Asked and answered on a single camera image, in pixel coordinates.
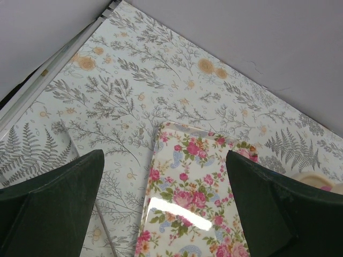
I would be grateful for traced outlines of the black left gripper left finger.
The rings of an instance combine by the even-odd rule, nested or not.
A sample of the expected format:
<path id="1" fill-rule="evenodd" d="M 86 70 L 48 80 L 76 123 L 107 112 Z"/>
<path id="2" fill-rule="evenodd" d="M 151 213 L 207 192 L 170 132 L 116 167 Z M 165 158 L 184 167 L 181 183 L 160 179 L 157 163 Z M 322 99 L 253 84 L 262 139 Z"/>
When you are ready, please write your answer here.
<path id="1" fill-rule="evenodd" d="M 80 256 L 104 166 L 97 149 L 1 189 L 1 256 Z"/>

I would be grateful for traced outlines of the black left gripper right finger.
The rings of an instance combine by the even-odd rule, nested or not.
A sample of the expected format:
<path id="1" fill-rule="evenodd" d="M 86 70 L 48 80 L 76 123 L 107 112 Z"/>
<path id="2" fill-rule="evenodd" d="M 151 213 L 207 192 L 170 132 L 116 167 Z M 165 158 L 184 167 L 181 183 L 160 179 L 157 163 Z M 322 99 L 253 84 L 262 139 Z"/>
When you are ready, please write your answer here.
<path id="1" fill-rule="evenodd" d="M 342 256 L 342 195 L 229 151 L 226 167 L 251 256 Z"/>

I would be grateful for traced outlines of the metal serving tongs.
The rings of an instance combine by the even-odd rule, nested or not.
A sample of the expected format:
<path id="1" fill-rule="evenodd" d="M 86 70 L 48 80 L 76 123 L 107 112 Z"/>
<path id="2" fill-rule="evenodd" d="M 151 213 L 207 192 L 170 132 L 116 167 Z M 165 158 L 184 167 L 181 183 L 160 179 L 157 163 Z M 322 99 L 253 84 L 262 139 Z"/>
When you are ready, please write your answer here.
<path id="1" fill-rule="evenodd" d="M 72 140 L 72 137 L 71 137 L 70 134 L 69 134 L 69 130 L 68 130 L 68 128 L 65 126 L 65 124 L 64 124 L 64 122 L 63 122 L 62 119 L 61 119 L 61 124 L 62 124 L 62 128 L 64 129 L 66 135 L 68 136 L 68 138 L 69 138 L 69 140 L 70 140 L 70 142 L 71 142 L 71 144 L 72 144 L 72 147 L 76 150 L 77 157 L 80 157 L 80 154 L 78 153 L 77 147 L 75 146 L 75 144 L 74 144 L 74 142 L 73 142 L 73 140 Z M 94 201 L 94 206 L 95 206 L 95 208 L 96 208 L 96 211 L 97 211 L 97 213 L 98 213 L 99 219 L 100 219 L 100 221 L 101 221 L 101 224 L 102 224 L 102 226 L 103 226 L 104 232 L 105 232 L 105 234 L 106 234 L 106 238 L 107 238 L 107 240 L 108 240 L 108 244 L 109 244 L 110 249 L 111 249 L 111 251 L 112 251 L 113 257 L 118 257 L 118 255 L 117 255 L 117 253 L 116 253 L 116 250 L 115 250 L 115 246 L 114 246 L 113 241 L 112 241 L 112 239 L 111 239 L 110 232 L 109 232 L 109 230 L 108 230 L 108 228 L 107 228 L 107 225 L 106 225 L 106 223 L 105 223 L 105 219 L 104 219 L 104 217 L 103 217 L 103 214 L 102 214 L 102 211 L 101 211 L 101 209 L 100 209 L 100 205 L 99 205 L 99 202 L 98 202 L 97 199 Z"/>

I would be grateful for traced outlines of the cream three-tier dessert stand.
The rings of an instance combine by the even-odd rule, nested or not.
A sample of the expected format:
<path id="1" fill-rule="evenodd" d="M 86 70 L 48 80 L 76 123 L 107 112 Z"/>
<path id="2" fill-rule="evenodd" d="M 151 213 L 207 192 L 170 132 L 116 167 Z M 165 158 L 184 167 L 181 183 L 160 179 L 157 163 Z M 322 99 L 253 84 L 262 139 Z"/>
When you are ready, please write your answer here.
<path id="1" fill-rule="evenodd" d="M 307 171 L 295 174 L 292 178 L 306 185 L 342 195 L 342 183 L 337 184 L 323 174 Z"/>

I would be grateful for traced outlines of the floral serving tray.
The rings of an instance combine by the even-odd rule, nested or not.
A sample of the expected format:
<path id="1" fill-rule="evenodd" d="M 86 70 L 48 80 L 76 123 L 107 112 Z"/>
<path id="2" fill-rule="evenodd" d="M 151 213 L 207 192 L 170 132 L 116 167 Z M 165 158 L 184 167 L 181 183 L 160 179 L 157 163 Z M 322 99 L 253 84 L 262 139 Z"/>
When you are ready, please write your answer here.
<path id="1" fill-rule="evenodd" d="M 226 169 L 247 142 L 183 124 L 160 125 L 135 256 L 249 256 Z"/>

